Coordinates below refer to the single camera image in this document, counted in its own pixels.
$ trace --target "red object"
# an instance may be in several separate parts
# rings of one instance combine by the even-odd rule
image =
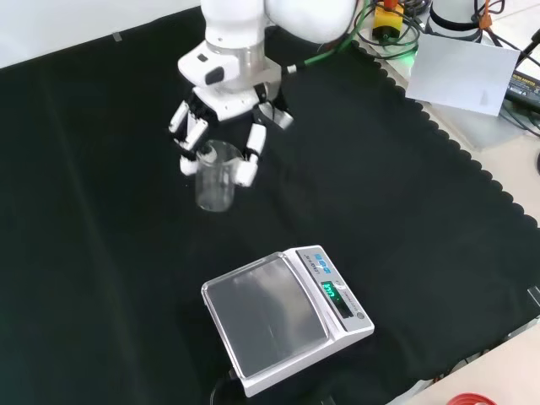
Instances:
[[[489,398],[483,397],[482,395],[478,394],[472,394],[470,392],[452,398],[447,405],[476,405],[477,403],[485,403],[486,405],[497,405]]]
[[[385,2],[385,7],[391,8],[392,10],[396,8],[397,6],[397,0],[384,0],[384,2]]]

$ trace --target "white wall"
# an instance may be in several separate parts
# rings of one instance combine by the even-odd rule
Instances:
[[[200,0],[0,0],[0,68],[145,24],[199,3]]]

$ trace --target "digital scale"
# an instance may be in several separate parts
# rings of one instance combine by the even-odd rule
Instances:
[[[375,329],[320,246],[274,253],[215,278],[202,297],[248,397]]]

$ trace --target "green cable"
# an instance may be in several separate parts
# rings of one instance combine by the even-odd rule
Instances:
[[[330,57],[336,52],[341,52],[344,49],[346,49],[351,44],[351,42],[353,42],[354,36],[357,35],[358,32],[360,31],[360,28],[362,27],[362,24],[364,23],[365,11],[367,10],[367,8],[368,8],[368,0],[364,0],[364,6],[362,7],[362,15],[360,16],[359,22],[356,24],[356,26],[353,28],[351,33],[348,35],[347,39],[345,39],[341,45],[338,45],[334,49],[328,52],[325,52],[321,55],[317,55],[316,57],[311,57],[310,59],[307,59],[306,61],[304,61],[304,64],[307,66],[313,63],[317,63],[323,59],[326,59],[327,57]]]

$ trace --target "scalloped edge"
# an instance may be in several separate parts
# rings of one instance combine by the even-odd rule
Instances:
[[[509,203],[509,207],[514,211],[514,213],[517,213],[523,217],[524,224],[526,224],[527,226],[531,226],[536,230],[539,230],[538,221],[531,215],[528,215],[523,206],[514,201],[514,196],[507,192],[499,181],[494,179],[494,176],[490,171],[483,168],[482,163],[480,163],[478,160],[473,159],[473,156],[469,152],[464,150],[462,146],[455,139],[453,139],[447,131],[440,129],[440,124],[435,121],[431,114],[426,110],[424,105],[422,105],[416,100],[407,99],[405,97],[406,90],[401,85],[397,84],[397,81],[391,76],[391,72],[389,72],[389,70],[386,69],[386,67],[384,67],[382,63],[378,62],[373,57],[370,57],[368,52],[362,46],[360,46],[357,41],[353,42],[352,47],[354,48],[354,51],[360,51],[361,53],[363,53],[379,68],[380,75],[384,77],[386,82],[388,82],[392,87],[397,90],[400,97],[405,99],[407,102],[414,103],[415,108],[418,109],[418,111],[420,112],[419,119],[424,120],[427,125],[433,127],[434,132],[437,134],[437,136],[439,136],[440,138],[444,138],[451,146],[451,148],[454,149],[455,152],[457,152],[457,155],[460,156],[460,159],[466,161],[469,164],[478,166],[478,173],[485,180],[487,180],[487,184],[490,187],[496,189],[496,191],[501,195],[501,197],[507,203]]]

